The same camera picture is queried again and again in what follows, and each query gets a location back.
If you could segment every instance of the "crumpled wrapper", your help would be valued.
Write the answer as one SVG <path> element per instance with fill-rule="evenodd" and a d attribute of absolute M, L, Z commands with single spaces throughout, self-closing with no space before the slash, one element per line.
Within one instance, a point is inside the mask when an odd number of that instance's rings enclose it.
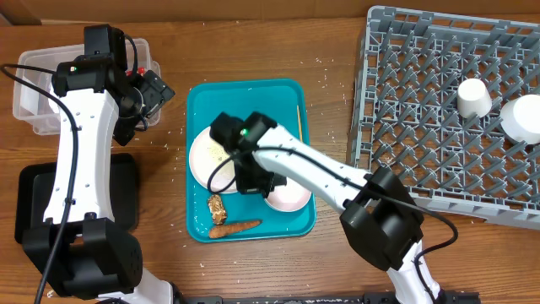
<path fill-rule="evenodd" d="M 218 194 L 212 195 L 208 199 L 208 207 L 210 208 L 210 213 L 212 214 L 212 222 L 215 225 L 222 225 L 225 220 L 227 220 L 227 211 L 223 206 L 223 201 Z"/>

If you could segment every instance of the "tray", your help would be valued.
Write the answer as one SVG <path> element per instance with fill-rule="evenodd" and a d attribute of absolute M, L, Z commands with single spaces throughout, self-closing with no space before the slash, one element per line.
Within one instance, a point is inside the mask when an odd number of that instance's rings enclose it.
<path fill-rule="evenodd" d="M 371 8 L 348 159 L 391 167 L 429 209 L 540 230 L 540 146 L 505 138 L 499 115 L 540 92 L 539 37 L 538 24 Z M 469 78 L 487 84 L 486 117 L 457 113 L 457 86 Z"/>
<path fill-rule="evenodd" d="M 223 194 L 227 223 L 262 220 L 262 224 L 248 231 L 219 239 L 210 239 L 213 227 L 208 211 L 208 190 L 199 185 L 189 170 L 189 150 L 195 137 L 222 111 L 246 119 L 259 111 L 285 126 L 299 138 L 298 110 L 302 125 L 302 139 L 309 144 L 305 114 L 304 92 L 291 79 L 254 80 L 200 84 L 187 96 L 186 113 L 186 226 L 189 234 L 199 242 L 244 241 L 272 237 L 303 236 L 316 222 L 315 198 L 301 210 L 279 212 L 267 206 L 260 194 Z"/>

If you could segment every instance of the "wood grain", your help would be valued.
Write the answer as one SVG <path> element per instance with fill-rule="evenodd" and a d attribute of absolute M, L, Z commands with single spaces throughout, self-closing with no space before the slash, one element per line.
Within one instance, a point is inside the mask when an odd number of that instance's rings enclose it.
<path fill-rule="evenodd" d="M 506 18 L 540 22 L 539 15 Z M 292 78 L 304 88 L 312 145 L 344 161 L 354 59 L 365 19 L 116 26 L 148 41 L 164 80 L 176 91 L 157 126 L 138 134 L 127 147 L 112 150 L 133 154 L 139 166 L 140 222 L 133 234 L 150 271 L 174 281 L 187 296 L 360 295 L 393 288 L 385 273 L 350 249 L 338 215 L 321 200 L 316 226 L 304 237 L 202 244 L 186 233 L 182 130 L 190 88 L 204 82 Z M 82 25 L 3 29 L 0 62 L 17 62 L 28 50 L 81 43 L 82 29 Z M 58 137 L 37 136 L 29 124 L 15 120 L 12 91 L 13 82 L 0 77 L 0 302 L 29 303 L 40 274 L 13 238 L 18 177 L 28 165 L 54 161 Z M 540 302 L 540 232 L 463 216 L 449 218 L 460 231 L 459 240 L 427 257 L 443 288 L 479 291 L 484 303 Z M 451 235 L 432 219 L 425 221 L 423 230 L 426 246 Z M 78 300 L 52 297 L 43 302 Z"/>

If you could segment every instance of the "clear plastic bin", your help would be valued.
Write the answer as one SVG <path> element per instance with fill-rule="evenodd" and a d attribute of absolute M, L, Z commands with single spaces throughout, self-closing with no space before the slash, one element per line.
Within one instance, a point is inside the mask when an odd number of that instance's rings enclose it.
<path fill-rule="evenodd" d="M 145 39 L 133 39 L 138 53 L 138 66 L 153 70 L 161 76 L 159 64 L 152 61 L 149 44 Z M 84 45 L 53 47 L 42 50 L 27 51 L 20 55 L 19 64 L 56 71 L 58 63 L 69 62 L 84 54 Z M 127 70 L 132 69 L 133 49 L 126 41 Z M 51 75 L 48 73 L 17 69 L 17 76 L 36 84 L 40 88 L 51 91 Z M 60 115 L 55 113 L 48 98 L 19 83 L 13 89 L 13 116 L 31 124 L 38 135 L 60 133 Z M 148 120 L 149 126 L 159 122 L 161 110 Z"/>

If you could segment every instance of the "metal grid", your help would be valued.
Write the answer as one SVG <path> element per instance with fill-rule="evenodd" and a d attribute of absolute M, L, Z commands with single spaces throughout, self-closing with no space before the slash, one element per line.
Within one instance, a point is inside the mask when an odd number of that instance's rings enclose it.
<path fill-rule="evenodd" d="M 540 229 L 540 146 L 505 138 L 499 116 L 508 100 L 540 93 L 538 37 L 537 24 L 373 7 L 351 162 L 391 167 L 428 208 Z M 464 120 L 456 110 L 468 78 L 488 87 L 486 117 Z"/>

